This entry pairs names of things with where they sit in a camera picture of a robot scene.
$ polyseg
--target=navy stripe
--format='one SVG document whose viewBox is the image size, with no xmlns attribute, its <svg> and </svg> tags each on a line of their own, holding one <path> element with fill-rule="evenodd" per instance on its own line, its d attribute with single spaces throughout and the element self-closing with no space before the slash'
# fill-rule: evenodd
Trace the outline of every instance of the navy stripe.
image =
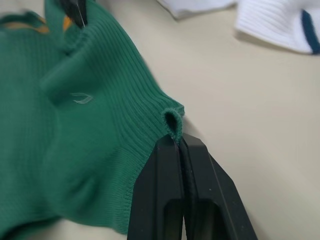
<svg viewBox="0 0 320 240">
<path fill-rule="evenodd" d="M 316 30 L 311 15 L 307 11 L 302 10 L 301 20 L 304 35 L 306 41 L 312 49 L 312 54 L 320 54 L 320 42 L 317 38 Z"/>
</svg>

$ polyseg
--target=yellow stripe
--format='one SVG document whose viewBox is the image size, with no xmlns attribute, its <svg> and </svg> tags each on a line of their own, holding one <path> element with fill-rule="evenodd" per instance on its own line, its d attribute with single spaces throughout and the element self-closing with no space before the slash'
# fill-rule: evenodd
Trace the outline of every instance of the yellow stripe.
<svg viewBox="0 0 320 240">
<path fill-rule="evenodd" d="M 65 16 L 63 20 L 63 31 L 65 32 L 73 24 L 70 17 Z"/>
<path fill-rule="evenodd" d="M 49 33 L 49 28 L 45 25 L 40 27 L 33 27 L 31 25 L 28 25 L 22 22 L 9 22 L 9 23 L 5 23 L 4 26 L 9 29 L 33 29 L 38 33 L 42 33 L 42 34 Z"/>
<path fill-rule="evenodd" d="M 46 24 L 46 20 L 45 20 L 42 16 L 39 16 L 38 19 L 39 19 L 40 22 L 42 22 L 43 24 Z"/>
</svg>

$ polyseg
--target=black clip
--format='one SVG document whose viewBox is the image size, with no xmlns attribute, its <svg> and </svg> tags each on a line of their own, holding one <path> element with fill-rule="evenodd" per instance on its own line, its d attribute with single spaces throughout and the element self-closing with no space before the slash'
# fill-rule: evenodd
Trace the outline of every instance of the black clip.
<svg viewBox="0 0 320 240">
<path fill-rule="evenodd" d="M 202 141 L 165 136 L 137 178 L 127 240 L 258 240 L 232 179 Z"/>
<path fill-rule="evenodd" d="M 65 14 L 80 28 L 87 25 L 86 0 L 59 0 Z"/>
</svg>

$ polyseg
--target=folded fabric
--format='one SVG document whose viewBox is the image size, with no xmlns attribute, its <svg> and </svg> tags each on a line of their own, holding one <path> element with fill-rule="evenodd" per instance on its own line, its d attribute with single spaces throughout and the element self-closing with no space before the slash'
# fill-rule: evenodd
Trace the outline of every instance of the folded fabric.
<svg viewBox="0 0 320 240">
<path fill-rule="evenodd" d="M 133 186 L 184 107 L 158 87 L 117 21 L 87 0 L 0 19 L 0 240 L 59 218 L 127 233 Z"/>
<path fill-rule="evenodd" d="M 237 0 L 157 0 L 175 19 L 227 8 Z"/>
<path fill-rule="evenodd" d="M 320 1 L 240 0 L 236 29 L 293 51 L 320 54 Z"/>
</svg>

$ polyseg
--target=white sock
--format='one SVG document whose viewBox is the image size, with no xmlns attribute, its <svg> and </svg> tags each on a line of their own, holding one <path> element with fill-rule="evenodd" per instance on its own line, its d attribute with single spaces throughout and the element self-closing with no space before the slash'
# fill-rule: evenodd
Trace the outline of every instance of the white sock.
<svg viewBox="0 0 320 240">
<path fill-rule="evenodd" d="M 307 54 L 320 53 L 320 0 L 240 0 L 236 29 Z"/>
<path fill-rule="evenodd" d="M 192 15 L 224 9 L 237 0 L 157 0 L 175 19 L 191 17 Z"/>
</svg>

